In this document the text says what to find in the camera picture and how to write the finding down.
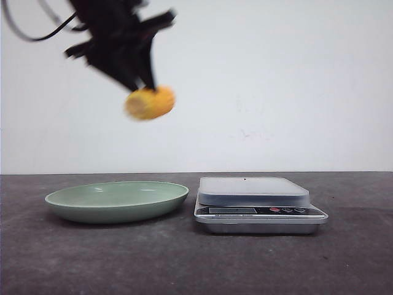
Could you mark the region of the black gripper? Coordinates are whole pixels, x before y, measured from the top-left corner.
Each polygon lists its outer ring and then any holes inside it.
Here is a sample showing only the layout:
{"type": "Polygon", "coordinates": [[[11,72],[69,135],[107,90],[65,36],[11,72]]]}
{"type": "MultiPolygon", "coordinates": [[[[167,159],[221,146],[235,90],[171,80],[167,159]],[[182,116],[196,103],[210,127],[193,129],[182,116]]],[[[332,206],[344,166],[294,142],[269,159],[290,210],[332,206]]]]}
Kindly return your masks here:
{"type": "Polygon", "coordinates": [[[145,1],[71,1],[77,18],[91,34],[90,40],[65,51],[69,57],[86,56],[97,45],[102,52],[129,48],[134,60],[92,60],[91,65],[133,91],[144,85],[156,91],[151,48],[155,35],[174,24],[173,9],[142,19],[145,1]]]}

